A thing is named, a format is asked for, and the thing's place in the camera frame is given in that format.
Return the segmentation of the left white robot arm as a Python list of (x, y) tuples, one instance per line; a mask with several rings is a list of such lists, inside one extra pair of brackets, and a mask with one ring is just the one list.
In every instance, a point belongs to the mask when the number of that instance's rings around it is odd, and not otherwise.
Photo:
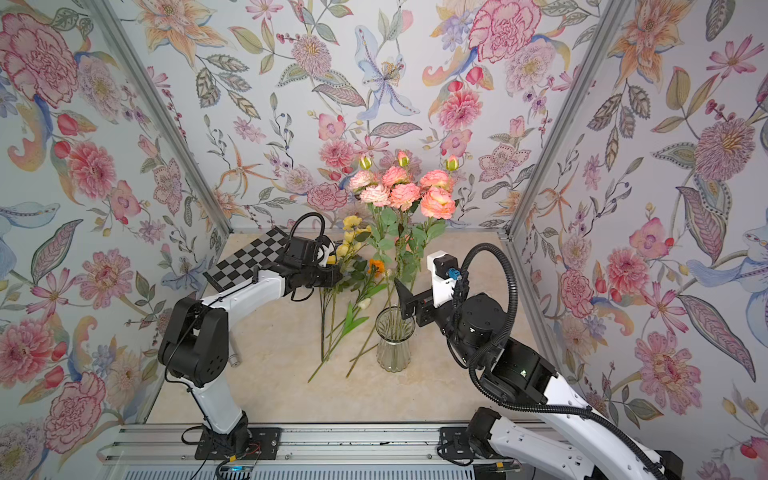
[(191, 393), (203, 414), (203, 433), (227, 457), (243, 458), (256, 449), (247, 414), (234, 401), (224, 375), (233, 326), (298, 289), (313, 293), (341, 280), (340, 267), (329, 261), (335, 245), (325, 230), (320, 213), (302, 215), (276, 259), (254, 267), (249, 280), (200, 300), (182, 299), (173, 307), (158, 361), (167, 382)]

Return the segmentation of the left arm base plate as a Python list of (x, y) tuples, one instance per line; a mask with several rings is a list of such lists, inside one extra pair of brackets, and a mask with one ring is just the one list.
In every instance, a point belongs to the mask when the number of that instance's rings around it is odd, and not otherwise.
[(261, 461), (275, 460), (282, 429), (279, 427), (249, 427), (230, 434), (213, 432), (202, 427), (199, 440), (194, 441), (196, 460)]

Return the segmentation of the pink rose stem three blooms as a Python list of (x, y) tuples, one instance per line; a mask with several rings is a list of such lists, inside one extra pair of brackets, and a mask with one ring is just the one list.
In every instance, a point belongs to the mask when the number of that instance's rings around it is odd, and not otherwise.
[(388, 298), (390, 307), (388, 321), (400, 327), (399, 313), (394, 309), (398, 304), (397, 284), (413, 287), (420, 271), (420, 257), (423, 253), (424, 234), (421, 227), (413, 222), (418, 210), (422, 188), (413, 174), (411, 159), (406, 151), (399, 150), (396, 160), (382, 177), (387, 205), (382, 210), (382, 226), (386, 236), (382, 253), (392, 259), (388, 277)]

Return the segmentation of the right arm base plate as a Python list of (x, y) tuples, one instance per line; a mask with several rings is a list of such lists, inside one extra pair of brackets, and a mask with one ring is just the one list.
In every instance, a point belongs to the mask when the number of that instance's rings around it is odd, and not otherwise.
[(470, 466), (482, 461), (500, 462), (503, 466), (520, 465), (517, 459), (503, 457), (482, 446), (470, 437), (466, 427), (440, 427), (436, 453), (441, 459), (458, 466)]

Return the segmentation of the pink rose stem two blooms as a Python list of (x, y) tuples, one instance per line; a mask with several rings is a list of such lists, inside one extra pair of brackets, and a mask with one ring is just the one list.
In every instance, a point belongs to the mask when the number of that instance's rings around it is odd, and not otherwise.
[(395, 205), (395, 188), (408, 184), (410, 176), (398, 163), (385, 170), (376, 170), (370, 156), (362, 155), (359, 170), (351, 178), (349, 189), (370, 214), (366, 239), (373, 249), (370, 276), (377, 278), (377, 286), (386, 293), (384, 307), (393, 305), (396, 262), (396, 240), (401, 211)]

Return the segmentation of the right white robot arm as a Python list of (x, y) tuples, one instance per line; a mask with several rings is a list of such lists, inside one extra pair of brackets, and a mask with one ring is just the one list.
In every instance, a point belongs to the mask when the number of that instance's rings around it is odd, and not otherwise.
[[(470, 292), (470, 266), (481, 253), (501, 266), (505, 306)], [(556, 479), (679, 479), (683, 462), (625, 434), (580, 396), (556, 367), (511, 335), (518, 292), (514, 269), (497, 246), (480, 243), (464, 260), (439, 251), (428, 256), (430, 289), (414, 294), (394, 282), (405, 320), (434, 324), (473, 386), (494, 403), (466, 427), (466, 445), (483, 459), (517, 460)]]

